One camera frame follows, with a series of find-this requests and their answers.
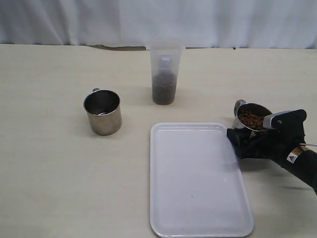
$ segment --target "warning label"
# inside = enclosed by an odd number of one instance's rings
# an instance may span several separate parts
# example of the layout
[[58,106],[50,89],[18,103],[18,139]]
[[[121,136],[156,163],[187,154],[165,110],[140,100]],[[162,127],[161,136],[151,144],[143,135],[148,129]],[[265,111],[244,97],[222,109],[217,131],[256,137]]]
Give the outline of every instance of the warning label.
[[294,150],[292,150],[291,153],[289,153],[289,155],[287,156],[287,161],[291,162],[292,164],[295,163],[295,160],[297,159],[297,157],[302,154],[303,151],[305,150],[309,150],[306,146],[301,146],[300,148],[297,147]]

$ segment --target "beige table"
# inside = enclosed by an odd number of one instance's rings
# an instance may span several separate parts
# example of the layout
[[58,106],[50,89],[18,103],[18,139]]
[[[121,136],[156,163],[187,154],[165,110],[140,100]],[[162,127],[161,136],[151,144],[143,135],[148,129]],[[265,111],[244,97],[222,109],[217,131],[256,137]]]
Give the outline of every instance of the beige table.
[[[150,238],[149,133],[162,121],[230,127],[237,99],[303,108],[317,142],[317,51],[195,49],[176,101],[151,100],[149,52],[0,45],[0,237]],[[123,125],[94,135],[83,109],[95,87],[121,97]],[[255,238],[316,237],[317,197],[270,161],[242,162]]]

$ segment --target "white curtain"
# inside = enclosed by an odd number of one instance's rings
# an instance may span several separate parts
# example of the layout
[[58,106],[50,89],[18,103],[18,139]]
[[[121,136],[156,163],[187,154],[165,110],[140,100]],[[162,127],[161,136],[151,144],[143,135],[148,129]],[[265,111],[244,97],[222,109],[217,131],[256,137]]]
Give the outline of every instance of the white curtain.
[[317,48],[317,0],[0,0],[0,43]]

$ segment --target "plastic cup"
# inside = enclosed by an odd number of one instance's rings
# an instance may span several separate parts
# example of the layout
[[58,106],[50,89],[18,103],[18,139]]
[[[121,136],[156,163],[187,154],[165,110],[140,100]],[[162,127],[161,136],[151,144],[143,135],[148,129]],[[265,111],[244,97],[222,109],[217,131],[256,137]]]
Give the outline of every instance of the plastic cup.
[[159,38],[148,47],[151,58],[152,100],[159,105],[174,102],[180,59],[185,47],[174,38]]

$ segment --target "coffee beans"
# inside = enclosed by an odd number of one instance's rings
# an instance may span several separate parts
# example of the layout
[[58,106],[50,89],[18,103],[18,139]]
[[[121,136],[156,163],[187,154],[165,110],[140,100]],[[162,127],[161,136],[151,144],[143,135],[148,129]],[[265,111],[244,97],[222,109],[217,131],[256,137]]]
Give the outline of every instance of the coffee beans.
[[152,78],[152,99],[156,104],[167,105],[174,102],[176,75],[161,72]]
[[258,116],[253,114],[251,111],[243,111],[238,115],[239,120],[245,126],[254,130],[266,130],[263,127],[263,119],[265,116]]

